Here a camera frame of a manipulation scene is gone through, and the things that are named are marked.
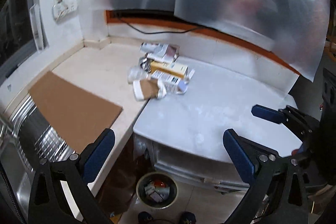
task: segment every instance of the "cardboard box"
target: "cardboard box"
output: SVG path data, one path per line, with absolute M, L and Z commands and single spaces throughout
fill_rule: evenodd
M 29 90 L 50 125 L 77 153 L 110 128 L 122 107 L 47 72 Z
M 157 98 L 159 93 L 158 81 L 156 79 L 134 81 L 133 91 L 137 101 Z
M 175 94 L 184 94 L 187 91 L 186 83 L 179 77 L 171 75 L 160 70 L 156 70 L 151 79 L 162 80 L 167 92 Z
M 151 72 L 154 72 L 156 70 L 160 70 L 170 75 L 177 76 L 181 79 L 186 79 L 188 74 L 188 66 L 177 62 L 168 64 L 153 61 L 151 63 Z
M 170 44 L 142 43 L 140 51 L 146 53 L 146 57 L 159 63 L 172 63 L 179 56 L 179 46 Z

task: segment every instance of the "window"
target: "window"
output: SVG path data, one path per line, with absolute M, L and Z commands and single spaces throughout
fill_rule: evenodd
M 0 85 L 36 52 L 29 9 L 33 0 L 7 0 L 0 11 Z

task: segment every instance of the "beige countertop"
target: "beige countertop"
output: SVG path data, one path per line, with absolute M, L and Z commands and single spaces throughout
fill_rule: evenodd
M 111 127 L 115 133 L 115 146 L 96 180 L 88 184 L 93 195 L 98 193 L 131 136 L 135 119 L 146 104 L 135 100 L 132 85 L 127 83 L 128 70 L 143 56 L 139 46 L 111 43 L 101 50 L 84 47 L 53 70 L 56 75 L 72 84 L 123 107 L 123 111 Z M 82 220 L 67 184 L 62 185 L 74 216 Z

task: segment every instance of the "kitchen counter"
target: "kitchen counter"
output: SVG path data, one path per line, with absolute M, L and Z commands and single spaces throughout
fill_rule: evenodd
M 283 124 L 254 117 L 260 104 L 271 109 L 296 107 L 293 97 L 237 72 L 186 57 L 177 62 L 195 69 L 184 95 L 151 99 L 134 125 L 134 133 L 192 155 L 232 163 L 223 133 L 239 136 L 290 155 L 302 142 Z
M 111 127 L 115 133 L 115 146 L 96 180 L 88 184 L 94 196 L 132 135 L 133 124 L 146 104 L 135 100 L 132 85 L 127 83 L 129 68 L 136 65 L 143 56 L 139 46 L 112 43 L 101 50 L 84 47 L 53 70 L 53 73 L 68 82 L 123 107 Z M 82 220 L 67 183 L 62 185 L 74 216 Z

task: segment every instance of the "floor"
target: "floor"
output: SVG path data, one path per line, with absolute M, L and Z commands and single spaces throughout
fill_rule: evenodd
M 154 210 L 135 199 L 128 211 L 123 213 L 118 224 L 137 224 L 138 213 L 142 211 L 150 213 L 155 219 L 164 218 L 176 224 L 179 221 L 179 216 L 184 211 L 194 213 L 197 224 L 223 223 L 244 196 L 243 193 L 222 195 L 216 191 L 194 187 L 181 182 L 177 182 L 177 184 L 179 196 L 171 207 L 163 210 Z

